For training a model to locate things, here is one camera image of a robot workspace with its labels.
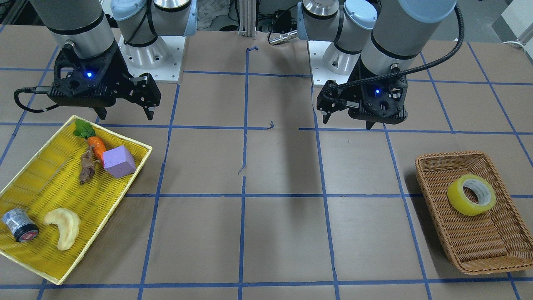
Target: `brown wicker basket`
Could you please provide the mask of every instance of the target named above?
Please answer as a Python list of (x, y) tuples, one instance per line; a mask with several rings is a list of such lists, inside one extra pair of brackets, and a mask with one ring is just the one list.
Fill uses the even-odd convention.
[[(416, 178), (450, 262), (465, 274), (490, 274), (533, 267), (533, 239), (490, 157), (479, 151), (424, 154)], [(455, 180), (474, 174), (488, 181), (496, 205), (480, 215), (455, 210), (446, 192)], [(475, 200), (475, 194), (465, 191)]]

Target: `white cloth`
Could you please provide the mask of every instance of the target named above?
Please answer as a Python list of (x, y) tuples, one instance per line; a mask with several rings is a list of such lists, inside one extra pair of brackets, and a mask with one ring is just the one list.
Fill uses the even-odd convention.
[(197, 28), (207, 29), (216, 17), (228, 14), (230, 3), (231, 0), (198, 0)]

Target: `tape roll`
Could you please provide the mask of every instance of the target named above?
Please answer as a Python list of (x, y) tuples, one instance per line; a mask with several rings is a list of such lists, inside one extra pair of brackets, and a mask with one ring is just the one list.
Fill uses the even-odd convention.
[[(463, 187), (467, 187), (475, 193), (478, 197), (478, 203), (474, 203), (466, 197)], [(448, 200), (460, 213), (476, 216), (494, 207), (496, 194), (485, 179), (468, 174), (461, 176), (448, 187)]]

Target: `grid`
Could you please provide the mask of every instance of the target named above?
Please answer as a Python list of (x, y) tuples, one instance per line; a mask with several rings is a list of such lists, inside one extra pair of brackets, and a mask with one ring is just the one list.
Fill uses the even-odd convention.
[[(0, 33), (3, 31), (5, 26), (0, 27)], [(143, 269), (142, 269), (142, 275), (141, 275), (141, 281), (139, 284), (65, 284), (62, 286), (55, 286), (52, 284), (47, 284), (46, 280), (43, 280), (40, 285), (0, 285), (0, 290), (2, 289), (38, 289), (39, 293), (37, 296), (37, 300), (42, 299), (43, 293), (45, 289), (76, 289), (76, 288), (86, 288), (86, 289), (133, 289), (138, 290), (138, 299), (142, 299), (143, 292), (145, 289), (157, 289), (157, 288), (237, 288), (238, 289), (238, 300), (241, 300), (243, 298), (243, 288), (245, 287), (284, 287), (284, 286), (333, 286), (335, 290), (335, 298), (337, 300), (342, 299), (342, 295), (340, 293), (339, 286), (361, 286), (361, 285), (413, 285), (413, 284), (423, 284), (427, 293), (428, 299), (432, 299), (431, 294), (431, 288), (430, 284), (434, 283), (460, 283), (460, 282), (508, 282), (515, 293), (515, 296), (517, 299), (521, 299), (519, 292), (516, 288), (515, 282), (519, 281), (528, 281), (533, 282), (533, 277), (514, 277), (511, 273), (507, 273), (507, 277), (485, 277), (485, 278), (447, 278), (447, 279), (429, 279), (425, 272), (424, 263), (422, 260), (422, 255), (419, 249), (418, 239), (420, 239), (420, 236), (417, 236), (414, 226), (413, 226), (413, 217), (411, 216), (410, 209), (408, 207), (407, 198), (408, 197), (420, 197), (421, 194), (413, 194), (413, 193), (406, 193), (404, 191), (404, 187), (402, 184), (402, 178), (400, 176), (399, 167), (397, 164), (397, 159), (395, 156), (395, 152), (392, 146), (390, 133), (392, 132), (407, 132), (407, 133), (441, 133), (441, 134), (481, 134), (481, 135), (513, 135), (518, 140), (524, 155), (529, 160), (531, 166), (533, 167), (533, 162), (531, 160), (531, 157), (524, 146), (523, 141), (521, 140), (522, 136), (527, 135), (533, 135), (533, 132), (518, 132), (516, 131), (513, 123), (511, 122), (511, 119), (509, 118), (502, 102), (500, 101), (498, 94), (496, 93), (494, 89), (494, 85), (533, 85), (531, 83), (511, 83), (511, 82), (491, 82), (484, 71), (484, 68), (481, 66), (481, 63), (479, 62), (479, 59), (474, 52), (473, 48), (470, 44), (467, 44), (469, 50), (472, 53), (472, 56), (475, 58), (480, 70), (482, 71), (486, 82), (467, 82), (467, 81), (438, 81), (434, 80), (431, 71), (427, 70), (427, 74), (429, 76), (429, 80), (409, 80), (412, 82), (430, 82), (432, 83), (432, 86), (434, 88), (435, 94), (437, 95), (439, 99), (439, 103), (441, 105), (442, 111), (446, 117), (447, 123), (449, 125), (449, 130), (401, 130), (401, 129), (389, 129), (385, 125), (383, 125), (383, 128), (375, 128), (372, 130), (366, 130), (366, 129), (356, 129), (356, 128), (320, 128), (318, 126), (318, 118), (316, 113), (313, 110), (313, 120), (314, 120), (314, 127), (313, 128), (299, 128), (301, 131), (314, 131), (316, 142), (317, 142), (317, 150), (318, 150), (318, 161), (319, 161), (319, 169), (320, 169), (320, 180), (321, 180), (321, 193), (318, 194), (298, 194), (298, 193), (290, 193), (290, 194), (264, 194), (264, 193), (247, 193), (246, 192), (246, 176), (243, 176), (242, 179), (242, 188), (240, 194), (213, 194), (213, 193), (205, 193), (205, 194), (191, 194), (191, 193), (184, 193), (184, 194), (175, 194), (175, 193), (162, 193), (161, 192), (161, 186), (163, 183), (164, 178), (164, 172), (165, 172), (165, 166), (166, 166), (166, 160), (168, 156), (169, 146), (171, 143), (171, 135), (173, 129), (216, 129), (216, 130), (242, 130), (243, 131), (243, 162), (242, 162), (242, 170), (246, 168), (247, 163), (247, 134), (248, 130), (269, 130), (275, 127), (274, 123), (271, 123), (270, 127), (249, 127), (248, 126), (248, 88), (249, 88), (249, 78), (250, 76), (276, 76), (276, 77), (309, 77), (309, 75), (305, 74), (289, 74), (289, 75), (279, 75), (279, 74), (267, 74), (267, 73), (250, 73), (249, 72), (249, 55), (252, 51), (260, 51), (260, 49), (257, 46), (247, 48), (244, 53), (244, 59), (246, 60), (246, 71), (245, 72), (212, 72), (212, 71), (196, 71), (196, 70), (185, 70), (184, 73), (197, 73), (197, 74), (221, 74), (221, 75), (242, 75), (245, 77), (245, 91), (244, 91), (244, 125), (242, 127), (230, 127), (230, 126), (191, 126), (191, 125), (175, 125), (174, 124), (174, 116), (176, 113), (176, 108), (179, 100), (179, 92), (180, 92), (180, 86), (178, 85), (175, 91), (174, 96), (174, 102), (173, 102), (173, 108), (172, 108), (172, 114), (169, 125), (137, 125), (137, 124), (105, 124), (103, 126), (105, 127), (126, 127), (126, 128), (162, 128), (167, 129), (167, 143), (166, 143), (166, 149), (165, 149), (165, 156), (163, 163), (160, 167), (160, 173), (159, 173), (159, 180), (157, 184), (157, 190), (155, 194), (142, 194), (142, 193), (128, 193), (126, 196), (129, 197), (138, 197), (138, 198), (154, 198), (154, 209), (152, 212), (152, 218), (150, 223), (150, 231), (149, 231), (149, 237), (148, 237), (148, 243), (146, 247), (146, 255), (143, 260)], [(55, 48), (52, 56), (50, 57), (50, 60), (48, 62), (48, 65), (44, 69), (32, 69), (32, 68), (0, 68), (0, 71), (2, 70), (17, 70), (17, 71), (41, 71), (43, 72), (41, 79), (39, 81), (39, 85), (42, 84), (45, 75), (47, 72), (52, 72), (53, 70), (50, 69), (50, 65), (53, 62), (53, 59), (55, 58), (55, 55), (57, 54), (58, 48)], [(448, 113), (446, 111), (445, 105), (441, 99), (439, 90), (437, 88), (437, 85), (435, 83), (457, 83), (457, 84), (483, 84), (488, 85), (491, 88), (492, 93), (494, 94), (494, 97), (496, 98), (498, 105), (500, 106), (503, 114), (506, 117), (507, 122), (509, 123), (512, 131), (458, 131), (454, 130), (452, 122), (448, 116)], [(34, 100), (34, 96), (30, 99), (29, 104)], [(61, 125), (61, 123), (31, 123), (31, 122), (24, 122), (24, 118), (26, 116), (26, 112), (23, 112), (19, 121), (17, 123), (14, 122), (0, 122), (0, 126), (4, 125), (10, 125), (15, 126), (14, 132), (12, 134), (11, 139), (9, 140), (5, 150), (2, 153), (2, 156), (0, 157), (0, 165), (3, 163), (13, 141), (15, 140), (17, 133), (21, 127), (24, 126), (52, 126), (52, 125)], [(395, 176), (398, 181), (398, 188), (400, 193), (399, 194), (332, 194), (327, 193), (326, 191), (326, 183), (325, 183), (325, 174), (324, 174), (324, 162), (322, 161), (322, 149), (321, 149), (321, 143), (320, 143), (320, 136), (321, 132), (323, 131), (359, 131), (359, 132), (383, 132), (386, 137), (387, 145), (390, 151), (392, 163), (395, 170)], [(155, 230), (155, 224), (156, 219), (158, 215), (158, 206), (159, 206), (159, 199), (160, 198), (201, 198), (201, 197), (219, 197), (223, 196), (226, 198), (240, 198), (241, 199), (241, 215), (240, 215), (240, 237), (239, 237), (239, 272), (238, 272), (238, 282), (211, 282), (211, 283), (146, 283), (146, 276), (147, 276), (147, 269), (148, 269), (148, 263), (149, 258), (151, 254), (151, 248), (152, 248), (152, 239), (154, 237), (154, 230)], [(243, 272), (244, 272), (244, 243), (245, 243), (245, 207), (246, 207), (246, 199), (247, 198), (263, 198), (263, 197), (272, 197), (272, 198), (281, 198), (281, 197), (291, 197), (291, 198), (307, 198), (307, 197), (314, 197), (314, 198), (322, 198), (324, 202), (324, 211), (325, 211), (325, 220), (326, 220), (326, 231), (327, 231), (327, 237), (328, 237), (328, 247), (330, 252), (330, 260), (331, 260), (331, 268), (332, 268), (332, 275), (333, 280), (332, 281), (312, 281), (312, 282), (303, 282), (303, 281), (293, 281), (293, 282), (245, 282), (243, 280)], [(328, 198), (337, 198), (337, 197), (347, 197), (347, 198), (401, 198), (403, 201), (403, 206), (405, 209), (405, 213), (408, 219), (409, 223), (409, 229), (413, 238), (413, 244), (415, 246), (416, 252), (417, 252), (417, 258), (420, 266), (420, 270), (422, 273), (422, 279), (406, 279), (406, 280), (354, 280), (354, 281), (346, 281), (346, 280), (339, 280), (337, 277), (336, 269), (335, 269), (335, 252), (334, 252), (334, 245), (333, 245), (333, 239), (332, 239), (332, 231), (331, 231), (331, 225), (330, 225), (330, 214), (329, 214), (329, 205), (328, 205)], [(513, 198), (524, 198), (524, 199), (531, 199), (533, 198), (533, 195), (530, 194), (520, 194), (520, 195), (512, 195)]]

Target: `green leaf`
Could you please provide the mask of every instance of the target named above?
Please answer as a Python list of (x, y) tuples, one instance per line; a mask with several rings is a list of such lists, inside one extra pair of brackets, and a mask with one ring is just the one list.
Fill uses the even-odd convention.
[(96, 136), (91, 124), (80, 119), (76, 120), (76, 130), (73, 132), (73, 134), (75, 136), (83, 137), (84, 139)]

